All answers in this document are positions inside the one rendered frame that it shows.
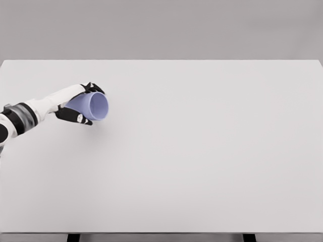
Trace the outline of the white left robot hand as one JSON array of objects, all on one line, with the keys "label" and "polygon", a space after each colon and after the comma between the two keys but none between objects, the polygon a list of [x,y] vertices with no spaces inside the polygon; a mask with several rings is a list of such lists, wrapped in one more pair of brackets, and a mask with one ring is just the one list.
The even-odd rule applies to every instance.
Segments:
[{"label": "white left robot hand", "polygon": [[50,100],[59,105],[58,111],[54,112],[56,117],[72,123],[79,123],[85,125],[92,125],[92,122],[84,117],[78,111],[65,107],[65,105],[80,94],[91,92],[100,92],[105,95],[105,92],[94,83],[78,84],[64,88],[49,96]]}]

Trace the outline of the light purple cup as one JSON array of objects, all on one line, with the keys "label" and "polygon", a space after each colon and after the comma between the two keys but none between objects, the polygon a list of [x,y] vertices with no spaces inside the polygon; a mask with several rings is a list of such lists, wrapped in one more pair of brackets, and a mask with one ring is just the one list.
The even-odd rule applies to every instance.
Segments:
[{"label": "light purple cup", "polygon": [[80,94],[70,100],[65,107],[78,111],[91,121],[105,119],[109,111],[107,98],[100,92]]}]

